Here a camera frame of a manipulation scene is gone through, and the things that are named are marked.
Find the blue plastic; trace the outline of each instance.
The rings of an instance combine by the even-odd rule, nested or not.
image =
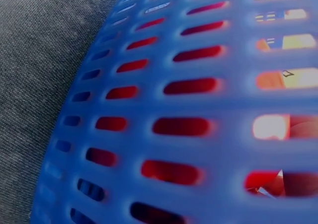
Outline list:
[[[229,3],[209,7],[223,1]],[[142,203],[180,215],[190,224],[317,224],[317,198],[264,199],[247,194],[243,187],[251,170],[318,168],[315,142],[260,141],[251,132],[260,115],[318,111],[317,89],[270,92],[255,86],[262,72],[318,67],[316,48],[273,53],[255,48],[262,38],[307,33],[317,38],[317,1],[119,0],[79,69],[58,118],[31,223],[140,224],[130,208]],[[287,9],[304,9],[308,16],[255,20],[260,13]],[[220,20],[227,20],[227,26],[181,35],[185,29]],[[176,57],[218,45],[222,46],[218,56],[184,62],[181,55]],[[201,78],[221,79],[222,89],[178,95],[171,94],[173,89],[170,95],[165,90],[171,82]],[[119,87],[130,88],[121,94],[125,98],[114,99],[118,93],[112,89]],[[101,117],[123,117],[127,124],[103,120],[99,126],[108,130],[99,130],[96,123]],[[154,123],[167,117],[214,121],[217,132],[155,134]],[[87,160],[90,148],[116,154],[116,164]],[[191,165],[202,170],[204,178],[193,185],[146,178],[141,167],[148,159]]]

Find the bright light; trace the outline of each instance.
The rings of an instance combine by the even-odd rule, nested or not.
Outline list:
[[[287,137],[289,120],[284,115],[264,115],[253,123],[254,137],[261,140],[283,140]]]

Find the blue plastic basket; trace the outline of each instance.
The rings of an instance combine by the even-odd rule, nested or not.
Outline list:
[[[291,9],[307,17],[284,20]],[[312,141],[251,132],[264,114],[317,112],[316,89],[255,86],[262,72],[317,67],[316,48],[255,47],[317,38],[317,9],[317,0],[119,0],[58,118],[31,223],[140,224],[170,213],[156,224],[317,224],[317,199],[264,199],[243,186],[252,170],[318,168]],[[152,178],[143,168],[154,160],[187,178]]]

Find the orange object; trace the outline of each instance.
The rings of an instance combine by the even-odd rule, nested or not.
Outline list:
[[[265,39],[261,39],[261,40],[257,41],[256,47],[257,47],[257,49],[259,49],[261,51],[269,51],[270,50],[270,47],[267,44]]]
[[[262,73],[256,79],[256,85],[263,90],[285,89],[282,72]]]

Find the gray fabric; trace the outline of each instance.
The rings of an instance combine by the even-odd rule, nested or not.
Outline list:
[[[0,0],[0,222],[28,223],[50,133],[117,0]]]

